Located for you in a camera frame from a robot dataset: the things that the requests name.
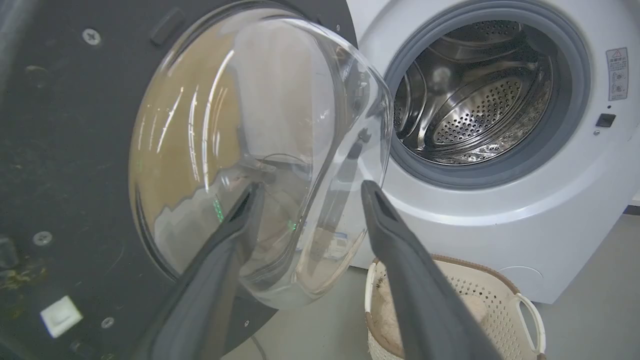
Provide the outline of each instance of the white plastic basket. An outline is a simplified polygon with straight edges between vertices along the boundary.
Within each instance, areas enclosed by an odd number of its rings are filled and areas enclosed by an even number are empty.
[[[484,266],[443,256],[433,256],[442,273],[459,294],[480,297],[487,307],[487,317],[481,327],[504,360],[544,360],[545,328],[536,307],[522,296],[515,285],[502,274]],[[401,347],[391,344],[375,328],[371,301],[380,277],[387,272],[376,259],[367,273],[365,288],[365,319],[369,330],[369,352],[373,360],[404,359]],[[534,346],[520,310],[520,303],[529,310],[536,326]]]

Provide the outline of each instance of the front-loading washing machine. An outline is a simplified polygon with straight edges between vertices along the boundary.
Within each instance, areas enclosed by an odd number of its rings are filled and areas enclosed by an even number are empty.
[[[636,2],[229,3],[0,6],[13,353],[125,354],[248,179],[273,203],[228,348],[273,314],[254,297],[308,303],[369,265],[357,185],[385,167],[430,252],[543,302],[637,188]],[[82,320],[52,336],[65,297]]]
[[[406,223],[429,251],[555,301],[640,181],[640,3],[349,7],[395,96],[383,189]],[[353,264],[372,257],[365,241]]]

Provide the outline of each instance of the warning label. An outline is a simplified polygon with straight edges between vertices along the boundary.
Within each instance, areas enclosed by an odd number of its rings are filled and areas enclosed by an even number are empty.
[[[622,100],[627,98],[629,86],[629,64],[627,48],[621,47],[607,51],[607,64],[609,66],[609,100]]]

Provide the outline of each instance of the floor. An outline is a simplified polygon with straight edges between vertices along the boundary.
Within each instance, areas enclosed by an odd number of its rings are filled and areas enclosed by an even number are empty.
[[[567,290],[537,304],[547,356],[562,360],[640,359],[640,217],[623,215]],[[223,360],[370,360],[364,324],[366,271],[351,268],[317,302],[279,311]]]

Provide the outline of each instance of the transparent glass bowl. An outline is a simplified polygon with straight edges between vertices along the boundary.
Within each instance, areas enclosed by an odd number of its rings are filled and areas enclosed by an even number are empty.
[[[240,281],[285,308],[326,293],[365,237],[364,179],[382,182],[392,101],[337,34],[265,3],[210,13],[151,80],[131,144],[131,206],[178,276],[242,190],[265,184],[259,239]]]

